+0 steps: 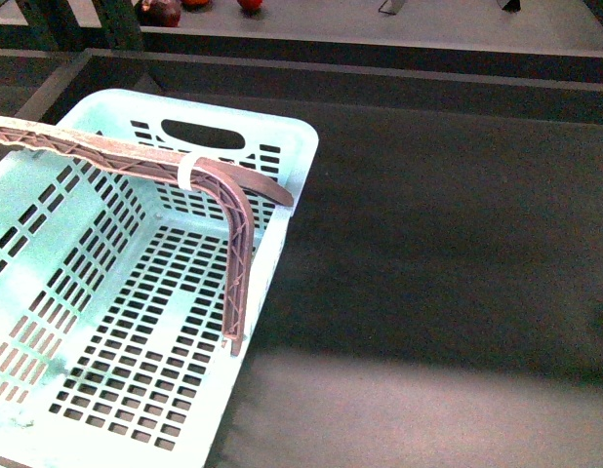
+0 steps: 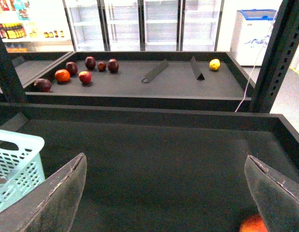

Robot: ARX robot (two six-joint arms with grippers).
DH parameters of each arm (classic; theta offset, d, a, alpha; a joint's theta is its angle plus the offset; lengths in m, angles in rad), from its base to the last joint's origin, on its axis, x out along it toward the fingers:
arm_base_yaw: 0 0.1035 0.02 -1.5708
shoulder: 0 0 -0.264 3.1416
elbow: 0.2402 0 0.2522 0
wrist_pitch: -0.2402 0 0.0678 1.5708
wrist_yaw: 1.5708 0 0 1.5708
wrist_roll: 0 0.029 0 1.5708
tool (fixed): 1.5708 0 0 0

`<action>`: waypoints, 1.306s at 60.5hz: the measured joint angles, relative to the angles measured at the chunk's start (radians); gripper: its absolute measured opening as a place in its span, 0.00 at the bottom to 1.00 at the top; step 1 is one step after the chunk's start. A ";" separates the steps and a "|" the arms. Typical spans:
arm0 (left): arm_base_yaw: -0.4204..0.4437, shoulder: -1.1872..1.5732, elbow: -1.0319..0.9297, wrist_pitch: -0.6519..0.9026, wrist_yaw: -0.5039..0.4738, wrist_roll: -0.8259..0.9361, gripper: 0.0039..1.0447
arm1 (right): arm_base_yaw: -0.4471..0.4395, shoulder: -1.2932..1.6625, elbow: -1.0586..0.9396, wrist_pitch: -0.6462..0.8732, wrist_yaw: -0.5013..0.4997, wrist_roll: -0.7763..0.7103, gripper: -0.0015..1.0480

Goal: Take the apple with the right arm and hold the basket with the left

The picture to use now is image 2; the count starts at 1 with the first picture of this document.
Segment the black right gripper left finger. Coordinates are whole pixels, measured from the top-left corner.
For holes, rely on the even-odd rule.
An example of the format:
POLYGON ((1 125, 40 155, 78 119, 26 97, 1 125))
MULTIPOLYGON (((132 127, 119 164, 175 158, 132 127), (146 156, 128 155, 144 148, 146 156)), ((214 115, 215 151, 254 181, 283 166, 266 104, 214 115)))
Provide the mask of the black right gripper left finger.
POLYGON ((87 158, 78 154, 26 196, 0 212, 0 232, 68 232, 82 197, 87 158))

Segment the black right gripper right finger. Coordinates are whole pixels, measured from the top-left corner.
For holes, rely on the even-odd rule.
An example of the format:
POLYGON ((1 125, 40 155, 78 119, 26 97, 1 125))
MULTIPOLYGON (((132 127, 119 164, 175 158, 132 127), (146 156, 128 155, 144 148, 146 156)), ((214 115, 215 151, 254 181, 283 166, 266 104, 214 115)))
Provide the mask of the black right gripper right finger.
POLYGON ((269 232, 299 232, 299 184, 248 155, 244 173, 250 194, 269 232))

